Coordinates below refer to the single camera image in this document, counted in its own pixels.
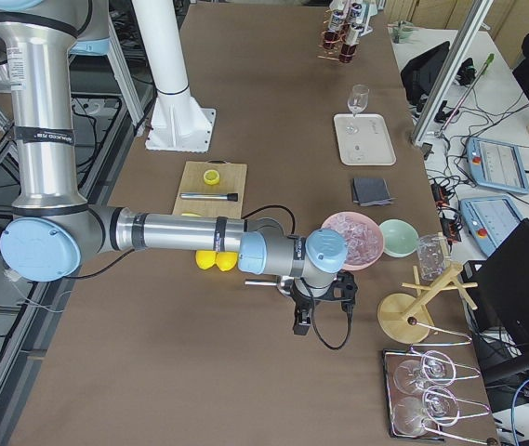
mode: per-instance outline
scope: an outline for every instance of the white tray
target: white tray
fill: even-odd
[[[346,165],[393,165],[396,163],[394,148],[390,142],[388,128],[379,114],[358,114],[355,125],[359,131],[347,133],[347,125],[352,122],[352,114],[336,114],[340,161]]]

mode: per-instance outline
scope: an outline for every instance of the blue-framed device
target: blue-framed device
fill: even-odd
[[[490,256],[523,219],[505,195],[460,200],[460,214],[486,256]]]
[[[469,138],[467,159],[470,174],[479,186],[529,193],[518,146],[492,139]]]

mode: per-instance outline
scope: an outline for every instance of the black monitor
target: black monitor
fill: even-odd
[[[417,105],[423,95],[433,88],[443,62],[448,56],[450,42],[443,42],[408,61],[401,71],[401,80],[406,90],[406,100]]]
[[[485,383],[529,369],[529,220],[524,219],[476,275],[489,303],[522,355],[483,372]]]

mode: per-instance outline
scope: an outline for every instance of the wooden cabinet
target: wooden cabinet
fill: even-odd
[[[473,0],[388,0],[389,22],[412,21],[433,29],[459,29]],[[494,0],[484,23],[510,67],[522,55],[523,38],[529,33],[529,0]]]

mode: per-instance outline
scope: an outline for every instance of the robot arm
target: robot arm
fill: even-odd
[[[100,21],[95,13],[108,19],[107,0],[0,0],[21,182],[21,194],[12,204],[15,218],[1,238],[4,260],[23,277],[48,282],[106,251],[235,251],[242,271],[295,278],[290,295],[296,301],[296,333],[305,334],[299,326],[307,331],[316,299],[348,300],[334,297],[336,284],[342,286],[346,277],[337,281],[347,255],[337,233],[316,230],[306,239],[284,236],[268,219],[134,213],[91,206],[79,193],[67,60],[80,33],[89,33],[89,25]],[[86,49],[97,50],[103,39],[96,33],[91,37]],[[352,276],[347,282],[352,310],[356,286]]]

